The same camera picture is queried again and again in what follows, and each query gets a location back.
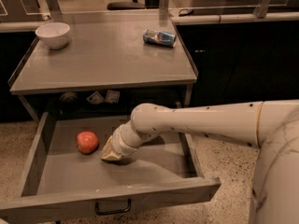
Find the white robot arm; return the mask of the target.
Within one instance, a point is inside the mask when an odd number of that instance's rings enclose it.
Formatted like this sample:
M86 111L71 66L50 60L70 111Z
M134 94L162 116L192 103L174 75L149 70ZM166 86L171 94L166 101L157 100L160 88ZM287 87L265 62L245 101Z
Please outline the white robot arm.
M299 224L299 101L168 108L136 106L102 150L119 161L164 132L208 134L260 150L252 182L249 224Z

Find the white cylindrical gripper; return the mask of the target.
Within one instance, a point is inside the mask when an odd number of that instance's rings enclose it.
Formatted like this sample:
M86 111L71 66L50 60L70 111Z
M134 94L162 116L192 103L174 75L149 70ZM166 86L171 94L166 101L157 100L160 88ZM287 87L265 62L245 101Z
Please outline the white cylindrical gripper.
M139 148L139 140L130 123L122 124L111 135L102 149L103 161L119 161Z

